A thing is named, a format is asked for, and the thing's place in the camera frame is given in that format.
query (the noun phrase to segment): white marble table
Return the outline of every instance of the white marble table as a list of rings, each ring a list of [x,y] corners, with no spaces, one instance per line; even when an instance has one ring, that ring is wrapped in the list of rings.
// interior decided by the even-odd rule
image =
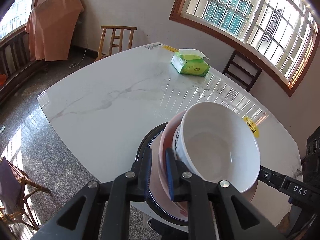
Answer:
[[[261,103],[213,68],[205,78],[179,74],[170,64],[173,52],[157,44],[92,63],[38,96],[59,137],[97,179],[112,181],[130,170],[150,130],[204,100],[223,104],[258,124],[261,165],[290,177],[301,171],[297,144]],[[288,196],[259,182],[252,203],[276,225],[290,210],[287,201]],[[164,221],[146,203],[132,205],[188,230]]]

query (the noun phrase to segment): screw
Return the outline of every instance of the screw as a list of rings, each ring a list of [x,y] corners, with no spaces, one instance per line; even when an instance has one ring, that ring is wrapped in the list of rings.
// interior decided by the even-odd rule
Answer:
[[[230,183],[227,180],[222,180],[222,181],[220,181],[220,186],[221,187],[229,187]]]
[[[94,188],[94,187],[97,187],[98,186],[98,182],[96,182],[96,181],[89,181],[89,183],[88,183],[88,187],[89,188]]]
[[[186,178],[186,179],[191,178],[192,177],[192,173],[189,172],[189,171],[185,171],[184,173],[182,173],[182,177]]]
[[[125,173],[125,176],[126,176],[127,178],[133,178],[134,176],[136,176],[136,174],[135,174],[133,171],[127,171],[127,172]]]

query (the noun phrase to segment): green tissue package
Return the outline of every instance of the green tissue package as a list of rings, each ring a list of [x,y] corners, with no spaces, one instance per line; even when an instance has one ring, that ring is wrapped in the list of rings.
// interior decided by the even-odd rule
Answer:
[[[204,61],[206,57],[196,49],[179,49],[171,59],[172,65],[180,74],[205,77],[210,66]]]

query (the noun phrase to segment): orange cloth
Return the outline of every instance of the orange cloth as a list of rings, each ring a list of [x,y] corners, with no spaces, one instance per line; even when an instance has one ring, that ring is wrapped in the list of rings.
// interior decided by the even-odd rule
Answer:
[[[0,86],[2,86],[6,80],[7,80],[7,76],[4,74],[3,75],[0,74]]]
[[[30,60],[68,59],[72,34],[83,10],[80,0],[46,0],[34,7],[26,25]]]

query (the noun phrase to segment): gray terrazzo floor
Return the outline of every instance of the gray terrazzo floor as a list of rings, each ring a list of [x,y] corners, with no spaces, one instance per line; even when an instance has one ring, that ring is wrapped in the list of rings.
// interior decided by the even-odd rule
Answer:
[[[0,153],[36,183],[51,190],[52,196],[37,192],[31,196],[32,211],[45,224],[76,192],[94,176],[73,156],[44,116],[37,96],[79,67],[83,55],[71,52],[66,61],[50,62],[48,72],[31,77],[13,96],[0,106]],[[93,62],[84,57],[80,67]],[[23,229],[21,239],[29,239],[34,231]],[[131,207],[129,239],[160,239],[142,226],[142,212]]]

